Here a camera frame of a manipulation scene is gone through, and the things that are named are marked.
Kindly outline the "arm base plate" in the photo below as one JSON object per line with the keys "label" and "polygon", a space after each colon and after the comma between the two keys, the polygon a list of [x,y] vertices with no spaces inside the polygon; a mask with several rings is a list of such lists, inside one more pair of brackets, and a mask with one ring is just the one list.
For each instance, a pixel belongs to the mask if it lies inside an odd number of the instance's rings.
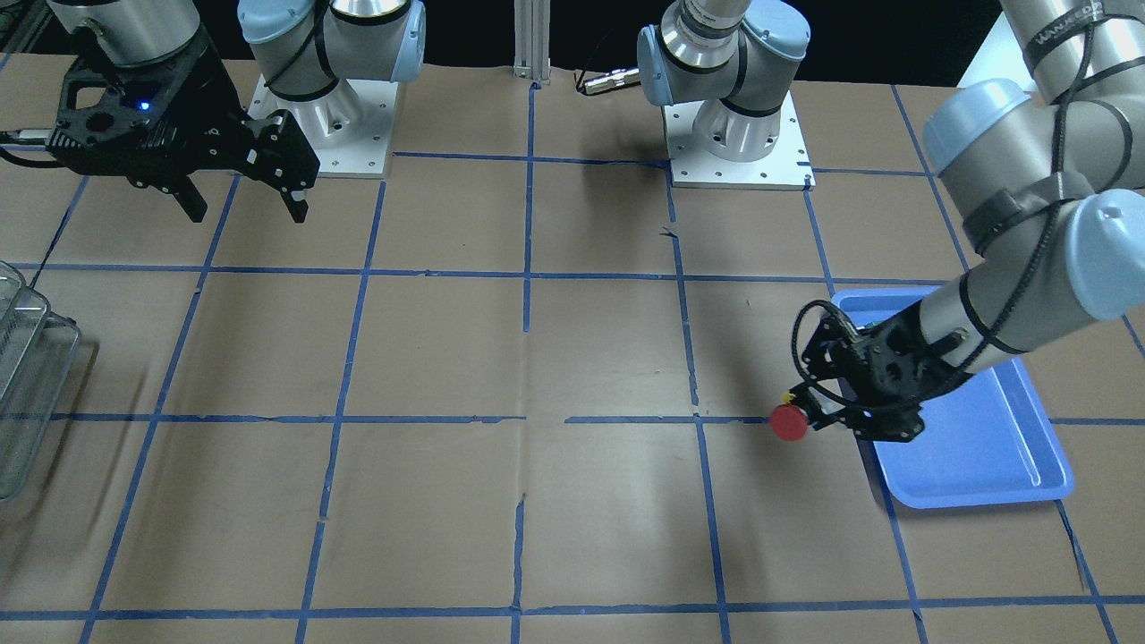
{"label": "arm base plate", "polygon": [[255,118],[279,109],[294,113],[318,155],[319,178],[384,179],[402,89],[402,84],[390,81],[344,79],[326,97],[290,102],[276,97],[258,78],[250,113]]}
{"label": "arm base plate", "polygon": [[662,107],[672,183],[805,191],[818,186],[793,95],[776,113],[733,113],[719,99]]}

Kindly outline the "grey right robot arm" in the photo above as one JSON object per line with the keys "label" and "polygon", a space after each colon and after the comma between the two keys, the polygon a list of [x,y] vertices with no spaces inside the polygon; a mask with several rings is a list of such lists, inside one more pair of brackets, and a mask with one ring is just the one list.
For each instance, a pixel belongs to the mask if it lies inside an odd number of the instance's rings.
{"label": "grey right robot arm", "polygon": [[427,36],[421,1],[242,1],[242,37],[277,105],[253,115],[191,1],[49,8],[77,57],[46,151],[80,175],[167,194],[194,223],[208,205],[191,178],[207,170],[271,187],[302,223],[319,150],[369,140],[354,84],[414,81]]}

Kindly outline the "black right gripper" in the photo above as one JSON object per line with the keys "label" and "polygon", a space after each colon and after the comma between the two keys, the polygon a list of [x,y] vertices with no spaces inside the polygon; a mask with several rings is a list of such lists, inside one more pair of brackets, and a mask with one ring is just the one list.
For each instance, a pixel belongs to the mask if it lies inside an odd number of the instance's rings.
{"label": "black right gripper", "polygon": [[47,139],[54,159],[85,175],[165,188],[194,223],[208,204],[190,175],[232,170],[281,193],[294,223],[305,223],[318,155],[293,113],[247,113],[210,37],[132,68],[114,64],[93,36],[73,36],[71,45],[77,57]]}

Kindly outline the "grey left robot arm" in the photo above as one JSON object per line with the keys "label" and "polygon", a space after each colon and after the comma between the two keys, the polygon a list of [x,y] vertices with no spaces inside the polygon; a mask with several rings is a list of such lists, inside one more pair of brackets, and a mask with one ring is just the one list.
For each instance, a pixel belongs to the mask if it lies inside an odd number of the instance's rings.
{"label": "grey left robot arm", "polygon": [[923,131],[980,264],[892,317],[823,315],[769,413],[785,440],[842,424],[908,443],[919,408],[998,362],[1142,305],[1142,1],[1005,1],[1039,87],[960,91]]}

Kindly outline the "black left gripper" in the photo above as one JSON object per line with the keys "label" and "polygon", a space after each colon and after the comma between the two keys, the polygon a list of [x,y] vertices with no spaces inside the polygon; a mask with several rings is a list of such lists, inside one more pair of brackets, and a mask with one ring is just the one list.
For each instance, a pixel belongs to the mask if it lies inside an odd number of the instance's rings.
{"label": "black left gripper", "polygon": [[793,386],[814,402],[802,405],[810,427],[839,427],[861,440],[909,443],[925,429],[924,401],[968,380],[943,356],[966,341],[964,327],[935,341],[921,332],[919,304],[876,325],[856,327],[834,303],[802,306],[791,331]]}

